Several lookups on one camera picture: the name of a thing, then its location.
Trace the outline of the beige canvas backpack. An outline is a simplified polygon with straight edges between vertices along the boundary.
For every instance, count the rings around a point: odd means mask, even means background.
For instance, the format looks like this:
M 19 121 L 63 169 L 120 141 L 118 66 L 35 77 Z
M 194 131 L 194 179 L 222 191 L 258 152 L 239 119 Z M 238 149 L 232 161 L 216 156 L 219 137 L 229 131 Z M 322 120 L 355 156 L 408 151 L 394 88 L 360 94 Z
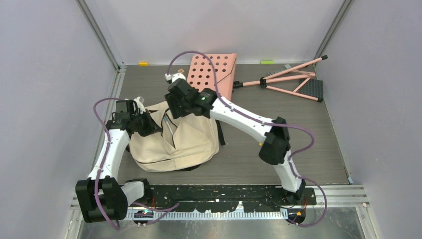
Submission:
M 147 172 L 191 170 L 208 162 L 219 152 L 218 126 L 215 120 L 189 114 L 174 119 L 166 101 L 147 106 L 161 133 L 141 137 L 135 133 L 129 142 L 137 165 Z M 167 116 L 173 136 L 163 121 Z

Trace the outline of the white blue marker pen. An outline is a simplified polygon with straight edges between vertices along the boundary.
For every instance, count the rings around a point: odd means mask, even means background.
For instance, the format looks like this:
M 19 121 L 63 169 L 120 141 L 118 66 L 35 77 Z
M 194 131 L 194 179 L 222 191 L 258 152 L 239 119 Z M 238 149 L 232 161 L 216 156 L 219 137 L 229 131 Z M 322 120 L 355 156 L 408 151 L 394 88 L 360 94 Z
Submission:
M 171 136 L 173 136 L 174 133 L 173 133 L 173 130 L 172 130 L 171 126 L 170 126 L 168 117 L 167 116 L 164 116 L 163 117 L 163 121 L 165 122 L 165 124 L 166 124 L 166 126 L 168 128 L 169 133 L 171 134 Z

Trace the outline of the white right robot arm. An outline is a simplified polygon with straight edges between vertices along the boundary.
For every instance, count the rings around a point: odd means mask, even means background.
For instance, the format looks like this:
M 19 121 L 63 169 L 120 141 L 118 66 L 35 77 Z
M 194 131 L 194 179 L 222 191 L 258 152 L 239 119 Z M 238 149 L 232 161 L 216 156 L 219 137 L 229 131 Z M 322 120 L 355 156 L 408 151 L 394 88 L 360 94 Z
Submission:
M 204 116 L 248 134 L 261 144 L 259 158 L 274 167 L 281 180 L 285 200 L 294 205 L 304 198 L 306 183 L 294 166 L 290 137 L 283 118 L 257 115 L 210 88 L 199 91 L 182 78 L 171 82 L 167 90 L 165 99 L 173 118 L 189 114 Z

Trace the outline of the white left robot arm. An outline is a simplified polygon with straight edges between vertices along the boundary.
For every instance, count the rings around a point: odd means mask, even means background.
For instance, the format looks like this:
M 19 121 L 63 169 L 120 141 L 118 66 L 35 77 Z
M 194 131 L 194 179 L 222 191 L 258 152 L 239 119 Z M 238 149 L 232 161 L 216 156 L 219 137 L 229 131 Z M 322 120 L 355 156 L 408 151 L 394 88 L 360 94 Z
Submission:
M 119 167 L 130 139 L 137 134 L 147 137 L 162 128 L 152 119 L 143 105 L 143 98 L 116 99 L 115 111 L 108 122 L 100 120 L 104 129 L 104 142 L 93 169 L 85 180 L 79 180 L 75 192 L 86 223 L 108 222 L 119 227 L 128 207 L 137 202 L 147 206 L 153 194 L 146 179 L 135 179 L 120 185 Z

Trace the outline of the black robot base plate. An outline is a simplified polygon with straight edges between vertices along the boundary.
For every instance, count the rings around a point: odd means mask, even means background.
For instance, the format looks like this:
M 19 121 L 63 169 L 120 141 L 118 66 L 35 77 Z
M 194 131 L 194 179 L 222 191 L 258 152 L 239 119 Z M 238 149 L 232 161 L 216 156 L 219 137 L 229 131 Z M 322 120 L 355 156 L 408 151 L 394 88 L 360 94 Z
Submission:
M 157 209 L 178 204 L 176 212 L 201 213 L 233 212 L 237 208 L 248 213 L 274 212 L 317 204 L 313 188 L 305 188 L 301 199 L 295 200 L 276 185 L 153 185 L 136 202 Z

